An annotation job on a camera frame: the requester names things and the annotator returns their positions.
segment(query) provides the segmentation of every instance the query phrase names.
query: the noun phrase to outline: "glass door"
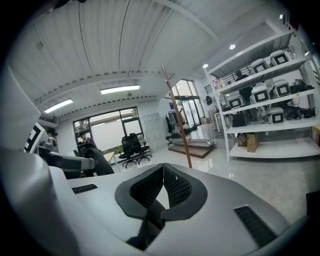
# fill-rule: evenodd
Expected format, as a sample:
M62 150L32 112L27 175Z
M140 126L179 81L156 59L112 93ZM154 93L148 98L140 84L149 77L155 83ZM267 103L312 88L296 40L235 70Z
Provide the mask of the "glass door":
M190 108L191 108L191 111L192 111L192 115L193 115L193 120L195 122L195 124L198 126L200 125L200 119L199 119L199 116L198 116L198 111L197 111L197 107L195 105L195 101L192 99L192 100L188 100L189 101L189 105L190 105Z
M186 115L186 120L190 126L190 128L192 128L195 125L195 121L194 121L194 117L193 117L193 113L191 110L191 107L189 105L189 100L183 100L182 101L182 106Z

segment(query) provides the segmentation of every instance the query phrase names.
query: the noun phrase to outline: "black office chair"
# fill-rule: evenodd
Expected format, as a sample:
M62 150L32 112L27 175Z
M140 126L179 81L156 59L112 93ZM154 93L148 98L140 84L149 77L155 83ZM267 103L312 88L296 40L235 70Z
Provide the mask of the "black office chair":
M140 144L139 138L135 133L130 133L130 137L132 138L133 147L135 149L135 152L139 154L139 156L136 158L138 160L138 164L140 164L140 161L142 159L150 159L148 157L152 157L151 154L145 154L145 152L150 148L150 146L146 145L146 141L143 142L144 146Z
M129 163L137 164L135 162L135 160L131 158L131 156L135 153L132 138L126 137L126 136L122 137L121 143L122 143L123 150L119 151L119 153L120 153L119 158L126 159L126 161L122 163L122 166L124 166L124 164L126 164L125 168L127 168Z

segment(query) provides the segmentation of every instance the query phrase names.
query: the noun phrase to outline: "black vent grille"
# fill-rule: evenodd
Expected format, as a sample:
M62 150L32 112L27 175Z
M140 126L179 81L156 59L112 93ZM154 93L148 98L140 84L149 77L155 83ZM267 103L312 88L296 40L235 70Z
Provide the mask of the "black vent grille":
M189 181L167 168L164 168L163 184L168 193L170 208L181 204L192 192L192 186Z
M79 194L79 193L83 193L83 192L87 192L90 190L94 190L97 189L98 187L94 184L89 184L89 185L85 185L85 186L77 186L74 187L72 190L75 194Z
M163 179L163 171L155 171L135 183L130 189L130 195L148 209L156 200L163 186Z
M276 239L272 230L249 206L239 207L234 211L259 247L263 247Z

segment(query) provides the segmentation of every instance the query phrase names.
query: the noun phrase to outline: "black bag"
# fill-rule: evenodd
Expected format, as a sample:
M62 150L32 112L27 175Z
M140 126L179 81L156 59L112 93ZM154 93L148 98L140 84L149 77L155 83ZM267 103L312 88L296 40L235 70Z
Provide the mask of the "black bag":
M232 127L246 126L247 123L245 119L245 114L244 113L233 114L231 116L231 123L232 123Z

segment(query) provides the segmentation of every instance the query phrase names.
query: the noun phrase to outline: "ceiling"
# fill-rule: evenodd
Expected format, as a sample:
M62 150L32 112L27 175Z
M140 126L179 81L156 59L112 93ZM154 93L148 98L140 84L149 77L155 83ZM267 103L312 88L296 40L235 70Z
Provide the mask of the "ceiling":
M32 20L8 63L41 112L72 99L74 103L53 112L64 119L96 105L158 100L168 92L161 65L175 73L173 84L199 70L226 43L262 24L259 12L268 2L70 1ZM133 84L140 89L130 96L100 93Z

